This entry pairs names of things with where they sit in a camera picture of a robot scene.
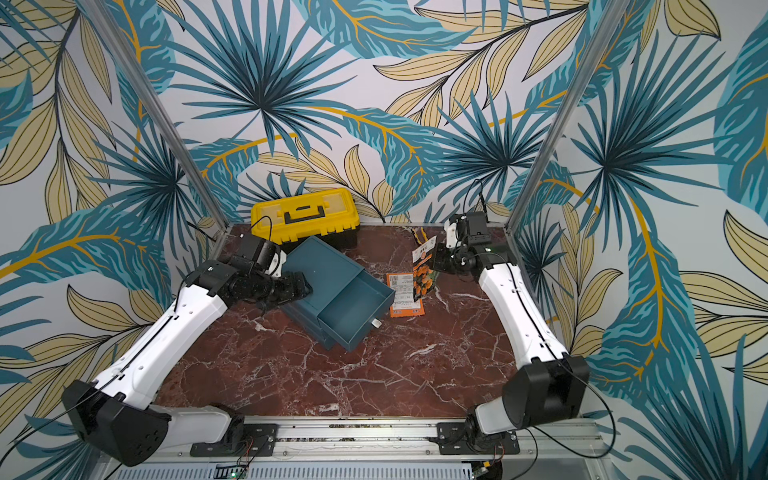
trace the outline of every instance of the black mounting plate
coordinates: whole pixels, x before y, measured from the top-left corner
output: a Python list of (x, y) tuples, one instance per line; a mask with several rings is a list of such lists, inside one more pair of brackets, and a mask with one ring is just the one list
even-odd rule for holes
[[(486, 450), (478, 452), (476, 449), (471, 449), (467, 444), (467, 439), (462, 432), (465, 431), (464, 422), (443, 422), (437, 424), (437, 435), (441, 441), (448, 440), (447, 443), (439, 444), (440, 455), (501, 455), (502, 449), (499, 448), (502, 445), (504, 455), (517, 455), (520, 453), (520, 445), (518, 444), (517, 435), (511, 435), (507, 432), (496, 433), (490, 435), (488, 438), (489, 447)], [(450, 439), (454, 439), (461, 435), (461, 439), (451, 442)], [(493, 447), (496, 445), (496, 452), (493, 451)]]
[(243, 425), (243, 440), (249, 437), (253, 439), (253, 446), (248, 453), (245, 452), (248, 443), (234, 452), (221, 443), (194, 443), (190, 457), (271, 457), (277, 439), (277, 424), (246, 423)]

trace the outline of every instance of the yellow toolbox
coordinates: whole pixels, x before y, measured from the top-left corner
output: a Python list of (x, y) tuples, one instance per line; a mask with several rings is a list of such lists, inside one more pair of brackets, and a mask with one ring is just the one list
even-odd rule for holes
[(284, 250), (292, 250), (290, 247), (297, 246), (301, 240), (312, 235), (323, 236), (323, 240), (336, 248), (354, 247), (357, 244), (360, 216), (352, 194), (346, 188), (253, 205), (250, 211), (250, 222), (253, 225), (251, 233), (269, 239), (270, 220), (263, 217), (272, 220), (271, 240), (283, 245)]

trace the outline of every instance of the toolbox handle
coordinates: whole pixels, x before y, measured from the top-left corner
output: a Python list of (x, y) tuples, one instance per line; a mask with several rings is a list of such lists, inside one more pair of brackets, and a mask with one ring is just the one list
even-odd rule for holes
[(304, 220), (314, 220), (316, 218), (323, 218), (324, 216), (326, 216), (326, 210), (323, 208), (323, 205), (318, 205), (317, 206), (317, 215), (312, 215), (311, 217), (301, 217), (301, 218), (293, 219), (293, 218), (290, 217), (290, 212), (286, 212), (285, 216), (284, 216), (284, 219), (285, 219), (285, 222), (286, 222), (286, 225), (287, 225), (289, 223), (303, 222)]

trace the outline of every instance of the tropical leaf wallpaper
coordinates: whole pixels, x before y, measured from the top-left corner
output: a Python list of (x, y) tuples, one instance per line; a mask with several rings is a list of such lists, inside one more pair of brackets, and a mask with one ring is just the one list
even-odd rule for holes
[[(230, 222), (518, 200), (609, 0), (105, 0)], [(768, 7), (630, 0), (515, 239), (620, 478), (765, 478)], [(0, 438), (61, 411), (220, 235), (76, 0), (0, 0)], [(606, 421), (605, 412), (590, 416)], [(84, 478), (67, 422), (3, 478)]]
[(768, 5), (650, 3), (515, 239), (618, 478), (768, 478)]

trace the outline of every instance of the marble tabletop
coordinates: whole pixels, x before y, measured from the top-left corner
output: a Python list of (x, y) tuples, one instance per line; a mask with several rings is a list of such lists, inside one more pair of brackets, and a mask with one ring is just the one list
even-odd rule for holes
[[(245, 229), (232, 229), (220, 260), (237, 249)], [(493, 230), (501, 240), (502, 229)], [(409, 271), (415, 246), (407, 228), (365, 225), (358, 246), (344, 253), (385, 280), (387, 273)], [(463, 417), (468, 407), (499, 396), (515, 371), (514, 356), (477, 283), (441, 275), (425, 311), (385, 316), (348, 353), (339, 345), (325, 350), (279, 310), (262, 317), (253, 305), (238, 303), (182, 357), (155, 403), (222, 403), (247, 415)]]

